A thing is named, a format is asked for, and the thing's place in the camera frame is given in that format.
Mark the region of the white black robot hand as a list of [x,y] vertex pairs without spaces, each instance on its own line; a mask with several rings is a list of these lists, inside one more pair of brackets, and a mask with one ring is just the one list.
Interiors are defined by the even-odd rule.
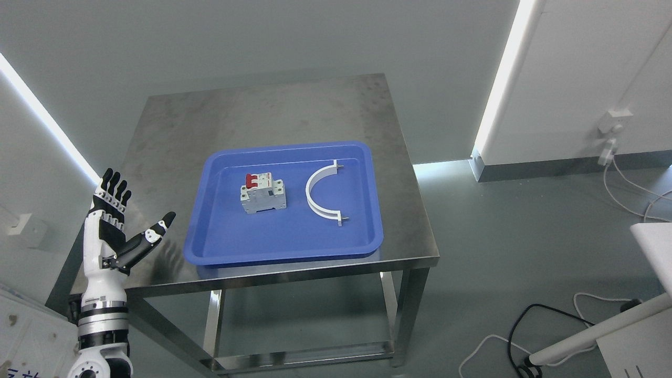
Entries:
[[121,174],[108,168],[94,189],[84,221],[82,266],[87,287],[81,297],[84,311],[123,307],[124,283],[134,266],[161,243],[176,213],[168,212],[143,232],[127,238],[125,213],[132,192]]

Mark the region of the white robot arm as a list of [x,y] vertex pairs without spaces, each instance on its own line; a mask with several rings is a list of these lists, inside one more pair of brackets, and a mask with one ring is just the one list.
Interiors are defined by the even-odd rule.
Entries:
[[93,303],[77,319],[78,352],[67,377],[132,377],[128,307]]

